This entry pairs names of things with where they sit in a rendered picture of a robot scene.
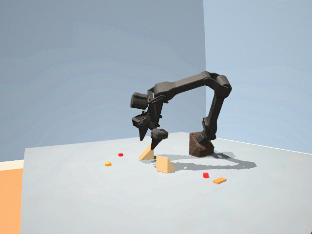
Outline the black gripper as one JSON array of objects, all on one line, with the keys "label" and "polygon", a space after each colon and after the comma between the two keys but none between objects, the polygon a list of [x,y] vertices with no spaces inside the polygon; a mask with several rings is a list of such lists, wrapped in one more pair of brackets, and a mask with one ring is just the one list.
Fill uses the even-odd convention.
[{"label": "black gripper", "polygon": [[145,114],[149,113],[150,118],[151,118],[151,125],[147,125],[145,127],[139,128],[139,138],[140,141],[143,141],[147,130],[151,130],[151,138],[152,138],[152,143],[151,143],[151,150],[153,150],[163,139],[168,138],[168,132],[165,131],[164,129],[157,129],[157,127],[160,127],[158,124],[159,118],[162,118],[162,115],[158,113],[153,113],[147,110]]}]

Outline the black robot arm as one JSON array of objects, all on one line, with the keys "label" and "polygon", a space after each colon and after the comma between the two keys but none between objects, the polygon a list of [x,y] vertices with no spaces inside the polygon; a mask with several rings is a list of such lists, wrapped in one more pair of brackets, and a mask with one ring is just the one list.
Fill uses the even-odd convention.
[{"label": "black robot arm", "polygon": [[[163,103],[169,103],[168,101],[175,95],[204,85],[214,90],[214,97],[209,114],[202,121],[204,130],[195,136],[198,143],[202,146],[209,143],[209,140],[216,139],[218,115],[224,99],[228,97],[232,90],[226,76],[203,71],[200,74],[174,82],[157,83],[154,87],[147,90],[147,94],[134,92],[131,97],[130,107],[142,110],[146,110],[148,107],[148,111],[160,114]],[[145,114],[142,111],[142,114],[132,118],[132,123],[137,128],[151,125],[150,114]]]}]

